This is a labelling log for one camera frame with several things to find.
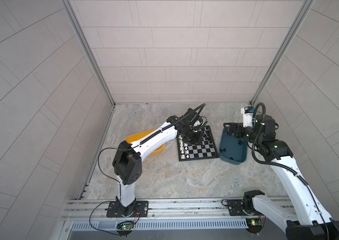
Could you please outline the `black white chessboard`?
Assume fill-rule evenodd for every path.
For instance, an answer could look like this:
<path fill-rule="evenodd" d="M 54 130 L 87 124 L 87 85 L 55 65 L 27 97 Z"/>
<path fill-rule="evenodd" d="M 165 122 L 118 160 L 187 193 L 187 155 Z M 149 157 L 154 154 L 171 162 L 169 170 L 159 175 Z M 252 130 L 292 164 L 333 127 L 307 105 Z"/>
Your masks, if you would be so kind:
<path fill-rule="evenodd" d="M 178 160 L 180 162 L 219 157 L 210 126 L 204 126 L 199 132 L 202 136 L 199 144 L 185 143 L 181 136 L 177 137 Z"/>

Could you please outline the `teal plastic bin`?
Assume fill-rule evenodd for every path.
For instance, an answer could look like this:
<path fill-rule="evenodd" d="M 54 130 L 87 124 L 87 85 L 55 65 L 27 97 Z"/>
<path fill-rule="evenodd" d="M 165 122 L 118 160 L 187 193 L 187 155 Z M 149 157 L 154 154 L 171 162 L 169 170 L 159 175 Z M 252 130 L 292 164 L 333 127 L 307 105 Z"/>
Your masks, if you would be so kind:
<path fill-rule="evenodd" d="M 247 159 L 247 140 L 229 136 L 225 129 L 222 130 L 219 158 L 227 163 L 239 165 Z"/>

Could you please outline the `yellow plastic tray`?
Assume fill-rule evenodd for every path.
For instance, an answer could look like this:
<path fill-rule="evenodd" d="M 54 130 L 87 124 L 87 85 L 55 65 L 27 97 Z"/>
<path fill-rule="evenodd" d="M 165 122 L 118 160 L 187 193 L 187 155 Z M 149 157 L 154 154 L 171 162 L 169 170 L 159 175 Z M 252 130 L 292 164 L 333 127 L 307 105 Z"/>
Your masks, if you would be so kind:
<path fill-rule="evenodd" d="M 146 137 L 147 135 L 153 133 L 155 131 L 155 129 L 152 129 L 152 130 L 148 130 L 148 131 L 144 131 L 144 132 L 140 132 L 140 133 L 136 133 L 136 134 L 133 134 L 133 135 L 130 135 L 126 138 L 126 141 L 130 144 L 134 141 L 137 141 L 141 138 L 144 138 Z M 164 150 L 164 147 L 165 147 L 165 144 L 161 145 L 160 147 L 158 147 L 156 150 L 154 150 L 150 155 L 150 156 L 153 156 L 153 155 L 156 155 L 156 154 L 159 154 L 161 153 L 163 150 Z"/>

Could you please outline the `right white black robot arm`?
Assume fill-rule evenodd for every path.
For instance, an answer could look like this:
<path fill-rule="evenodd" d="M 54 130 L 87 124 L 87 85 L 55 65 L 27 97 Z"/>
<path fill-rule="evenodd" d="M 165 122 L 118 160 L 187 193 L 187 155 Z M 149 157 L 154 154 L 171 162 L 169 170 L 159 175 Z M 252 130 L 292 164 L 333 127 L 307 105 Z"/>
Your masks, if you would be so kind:
<path fill-rule="evenodd" d="M 339 240 L 339 221 L 335 220 L 312 192 L 298 168 L 287 143 L 276 139 L 278 124 L 266 114 L 264 103 L 240 110 L 241 123 L 225 123 L 229 136 L 252 144 L 251 155 L 276 173 L 295 213 L 275 204 L 260 190 L 247 191 L 242 207 L 247 215 L 261 214 L 271 220 L 289 240 Z"/>

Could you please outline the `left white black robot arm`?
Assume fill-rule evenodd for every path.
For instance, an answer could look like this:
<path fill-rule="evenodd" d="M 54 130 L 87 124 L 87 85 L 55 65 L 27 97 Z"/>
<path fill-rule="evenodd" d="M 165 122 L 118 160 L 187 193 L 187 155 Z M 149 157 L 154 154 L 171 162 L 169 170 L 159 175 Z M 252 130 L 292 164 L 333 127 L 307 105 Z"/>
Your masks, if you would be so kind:
<path fill-rule="evenodd" d="M 135 182 L 142 174 L 142 162 L 154 150 L 178 136 L 185 143 L 199 144 L 202 133 L 199 131 L 205 126 L 200 113 L 205 107 L 201 104 L 195 109 L 189 108 L 181 116 L 170 116 L 154 132 L 147 136 L 128 143 L 123 141 L 119 144 L 113 160 L 114 172 L 119 183 L 119 193 L 116 198 L 117 211 L 124 217 L 130 216 L 136 205 Z"/>

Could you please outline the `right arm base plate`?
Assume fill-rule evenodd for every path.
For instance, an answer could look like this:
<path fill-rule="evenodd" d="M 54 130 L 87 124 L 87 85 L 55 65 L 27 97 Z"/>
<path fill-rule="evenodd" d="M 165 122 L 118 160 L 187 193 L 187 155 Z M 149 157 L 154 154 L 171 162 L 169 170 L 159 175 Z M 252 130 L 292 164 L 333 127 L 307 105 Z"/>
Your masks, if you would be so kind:
<path fill-rule="evenodd" d="M 232 216 L 262 216 L 262 213 L 257 212 L 255 209 L 246 210 L 244 208 L 243 200 L 227 200 L 221 201 L 221 204 L 228 208 L 229 215 Z"/>

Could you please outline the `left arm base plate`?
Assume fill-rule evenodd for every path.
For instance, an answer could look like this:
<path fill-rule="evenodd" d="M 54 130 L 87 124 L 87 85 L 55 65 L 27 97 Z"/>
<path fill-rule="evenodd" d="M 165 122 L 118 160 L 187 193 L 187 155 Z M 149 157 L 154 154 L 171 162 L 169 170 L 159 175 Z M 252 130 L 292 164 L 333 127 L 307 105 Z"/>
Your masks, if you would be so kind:
<path fill-rule="evenodd" d="M 118 200 L 111 201 L 107 209 L 107 218 L 147 217 L 149 202 L 133 201 L 124 207 Z"/>

